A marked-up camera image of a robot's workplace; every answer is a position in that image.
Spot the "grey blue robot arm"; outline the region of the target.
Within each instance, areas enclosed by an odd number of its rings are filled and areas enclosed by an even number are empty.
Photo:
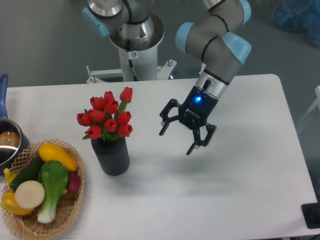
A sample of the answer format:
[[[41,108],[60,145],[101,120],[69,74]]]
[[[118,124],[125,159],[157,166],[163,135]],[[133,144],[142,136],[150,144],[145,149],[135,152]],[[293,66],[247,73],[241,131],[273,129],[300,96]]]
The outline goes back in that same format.
[[[209,17],[199,24],[183,23],[175,35],[180,51],[200,60],[204,69],[183,103],[171,99],[160,112],[161,134],[173,121],[192,130],[191,149],[207,146],[216,126],[208,117],[245,63],[251,45],[236,30],[251,17],[246,0],[206,0]],[[136,0],[90,0],[82,17],[98,36],[118,48],[123,80],[156,80],[158,45],[164,26],[145,4]]]

